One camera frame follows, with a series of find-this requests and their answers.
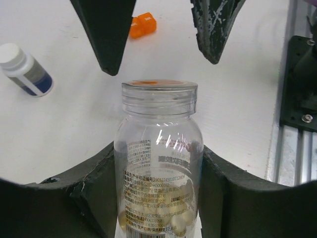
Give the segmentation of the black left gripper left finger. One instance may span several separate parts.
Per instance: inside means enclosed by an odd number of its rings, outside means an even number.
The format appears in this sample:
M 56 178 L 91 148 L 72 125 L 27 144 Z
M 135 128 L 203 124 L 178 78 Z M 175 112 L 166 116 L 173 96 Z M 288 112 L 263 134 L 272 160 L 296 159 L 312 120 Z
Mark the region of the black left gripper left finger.
M 114 148 L 41 183 L 0 182 L 3 238 L 112 238 L 117 221 Z

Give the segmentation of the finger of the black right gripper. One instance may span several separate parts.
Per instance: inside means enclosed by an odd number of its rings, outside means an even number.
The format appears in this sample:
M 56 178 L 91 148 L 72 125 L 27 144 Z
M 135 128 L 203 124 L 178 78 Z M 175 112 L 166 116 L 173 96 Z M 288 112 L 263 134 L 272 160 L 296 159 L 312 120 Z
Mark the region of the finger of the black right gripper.
M 103 72 L 118 74 L 129 35 L 134 0 L 71 0 Z
M 210 63 L 217 64 L 245 0 L 191 0 L 191 3 L 198 48 Z

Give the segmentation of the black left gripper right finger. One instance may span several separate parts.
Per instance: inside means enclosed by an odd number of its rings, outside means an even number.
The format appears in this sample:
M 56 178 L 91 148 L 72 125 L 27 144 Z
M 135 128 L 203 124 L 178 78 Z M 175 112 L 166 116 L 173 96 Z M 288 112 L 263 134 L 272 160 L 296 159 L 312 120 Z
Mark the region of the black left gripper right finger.
M 254 176 L 204 148 L 198 199 L 204 238 L 315 238 L 317 182 Z

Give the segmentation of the orange pill organizer box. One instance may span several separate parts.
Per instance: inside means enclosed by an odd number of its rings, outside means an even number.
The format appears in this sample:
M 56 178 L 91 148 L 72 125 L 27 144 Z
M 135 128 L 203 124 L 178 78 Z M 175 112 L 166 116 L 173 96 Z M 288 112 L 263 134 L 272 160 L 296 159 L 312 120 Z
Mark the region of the orange pill organizer box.
M 132 39 L 152 34 L 157 29 L 157 21 L 151 13 L 146 12 L 137 17 L 132 18 L 132 23 L 129 31 L 129 36 Z

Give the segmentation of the clear glass pill vial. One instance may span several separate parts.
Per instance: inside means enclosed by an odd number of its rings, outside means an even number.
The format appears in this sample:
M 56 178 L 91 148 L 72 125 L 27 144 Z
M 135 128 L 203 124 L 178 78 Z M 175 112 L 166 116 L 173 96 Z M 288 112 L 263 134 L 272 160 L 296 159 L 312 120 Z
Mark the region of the clear glass pill vial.
M 192 238 L 203 137 L 192 119 L 198 86 L 178 80 L 122 83 L 126 118 L 115 136 L 120 238 Z

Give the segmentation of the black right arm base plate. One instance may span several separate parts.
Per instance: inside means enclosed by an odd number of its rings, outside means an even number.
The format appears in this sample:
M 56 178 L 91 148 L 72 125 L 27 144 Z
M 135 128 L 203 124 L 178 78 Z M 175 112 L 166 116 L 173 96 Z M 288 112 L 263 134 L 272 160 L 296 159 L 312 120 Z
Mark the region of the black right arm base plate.
M 317 48 L 310 38 L 288 42 L 280 124 L 317 131 Z

